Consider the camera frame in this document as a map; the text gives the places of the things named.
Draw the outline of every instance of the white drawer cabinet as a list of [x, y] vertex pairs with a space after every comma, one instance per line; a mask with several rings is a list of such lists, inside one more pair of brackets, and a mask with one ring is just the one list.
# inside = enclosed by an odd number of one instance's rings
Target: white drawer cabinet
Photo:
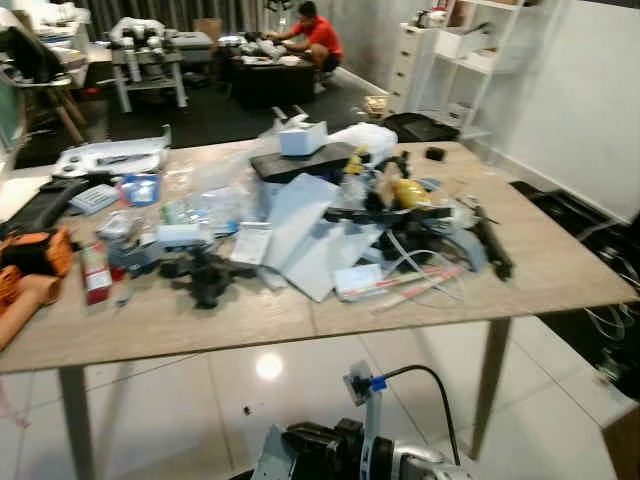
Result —
[[422, 90], [433, 64], [433, 47], [439, 29], [416, 28], [401, 23], [393, 66], [387, 84], [387, 115], [418, 108]]

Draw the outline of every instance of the black cable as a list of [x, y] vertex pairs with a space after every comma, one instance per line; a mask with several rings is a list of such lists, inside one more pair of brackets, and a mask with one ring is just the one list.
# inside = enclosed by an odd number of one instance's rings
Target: black cable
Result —
[[385, 373], [382, 376], [385, 380], [388, 380], [396, 375], [400, 375], [402, 373], [409, 372], [411, 370], [422, 370], [427, 373], [430, 373], [431, 376], [435, 379], [438, 384], [438, 388], [440, 389], [440, 395], [442, 396], [442, 403], [444, 404], [444, 413], [447, 417], [447, 428], [449, 429], [449, 441], [451, 442], [451, 450], [453, 450], [453, 460], [456, 465], [460, 465], [460, 455], [458, 454], [458, 442], [456, 441], [456, 435], [453, 428], [453, 418], [451, 416], [451, 407], [449, 406], [449, 399], [447, 398], [447, 392], [444, 389], [444, 384], [438, 374], [434, 372], [432, 369], [425, 365], [409, 365], [406, 367], [399, 368], [397, 370], [393, 370], [389, 373]]

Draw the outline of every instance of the red package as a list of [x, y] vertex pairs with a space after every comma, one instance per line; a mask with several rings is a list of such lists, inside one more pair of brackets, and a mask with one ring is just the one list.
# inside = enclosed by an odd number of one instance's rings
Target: red package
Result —
[[109, 298], [112, 282], [104, 245], [100, 242], [90, 243], [80, 252], [80, 259], [87, 305]]

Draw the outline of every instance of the red shirt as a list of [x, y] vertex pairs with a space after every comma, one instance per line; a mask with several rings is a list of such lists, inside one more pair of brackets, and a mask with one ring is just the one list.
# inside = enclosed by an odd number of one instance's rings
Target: red shirt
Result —
[[293, 26], [292, 32], [294, 35], [300, 35], [304, 33], [311, 43], [319, 43], [324, 45], [329, 50], [329, 53], [333, 53], [339, 57], [342, 56], [342, 45], [338, 34], [333, 29], [329, 20], [318, 15], [312, 28], [303, 27], [300, 22]]

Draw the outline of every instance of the calculator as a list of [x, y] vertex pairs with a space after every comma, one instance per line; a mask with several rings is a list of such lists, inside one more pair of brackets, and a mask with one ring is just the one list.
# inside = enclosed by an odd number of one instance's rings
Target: calculator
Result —
[[107, 208], [120, 198], [118, 190], [110, 185], [96, 185], [76, 195], [69, 203], [85, 215], [92, 215]]

